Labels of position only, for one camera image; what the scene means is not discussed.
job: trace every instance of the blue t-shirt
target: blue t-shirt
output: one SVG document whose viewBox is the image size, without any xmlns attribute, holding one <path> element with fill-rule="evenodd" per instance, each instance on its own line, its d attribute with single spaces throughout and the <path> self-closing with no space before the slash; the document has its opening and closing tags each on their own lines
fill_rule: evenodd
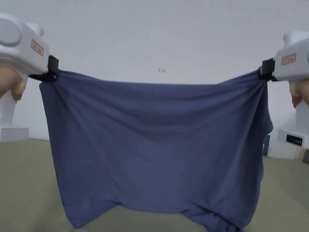
<svg viewBox="0 0 309 232">
<path fill-rule="evenodd" d="M 79 228 L 122 204 L 208 232 L 251 221 L 272 130 L 260 72 L 219 84 L 112 82 L 61 71 L 40 90 L 65 213 Z"/>
</svg>

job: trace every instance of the black clip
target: black clip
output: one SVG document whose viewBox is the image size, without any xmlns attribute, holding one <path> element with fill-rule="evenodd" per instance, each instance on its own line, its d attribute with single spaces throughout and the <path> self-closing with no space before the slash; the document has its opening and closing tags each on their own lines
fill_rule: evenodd
<svg viewBox="0 0 309 232">
<path fill-rule="evenodd" d="M 39 80 L 42 82 L 54 82 L 58 77 L 59 72 L 59 60 L 54 56 L 48 57 L 48 72 L 40 75 L 29 75 L 30 78 Z"/>
<path fill-rule="evenodd" d="M 265 81 L 278 81 L 274 76 L 273 72 L 275 71 L 275 60 L 273 58 L 269 60 L 264 60 L 260 68 L 260 79 Z"/>
</svg>

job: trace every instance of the finger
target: finger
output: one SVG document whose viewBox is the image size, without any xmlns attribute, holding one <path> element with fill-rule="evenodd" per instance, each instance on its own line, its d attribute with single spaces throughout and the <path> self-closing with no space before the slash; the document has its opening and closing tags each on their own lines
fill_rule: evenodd
<svg viewBox="0 0 309 232">
<path fill-rule="evenodd" d="M 291 94 L 293 97 L 300 96 L 301 93 L 300 93 L 299 85 L 295 84 L 295 85 L 290 86 L 290 94 Z"/>
<path fill-rule="evenodd" d="M 302 81 L 295 85 L 295 90 L 297 93 L 303 97 L 303 100 L 309 104 L 309 80 Z"/>
<path fill-rule="evenodd" d="M 16 84 L 18 76 L 12 69 L 0 67 L 0 96 L 4 95 Z"/>
<path fill-rule="evenodd" d="M 23 95 L 23 92 L 25 91 L 25 88 L 26 88 L 26 83 L 23 79 L 21 79 L 21 82 L 17 83 L 12 88 L 13 98 L 19 101 Z"/>
<path fill-rule="evenodd" d="M 293 103 L 293 106 L 294 108 L 296 108 L 296 106 L 302 101 L 302 96 L 292 96 L 292 103 Z"/>
</svg>

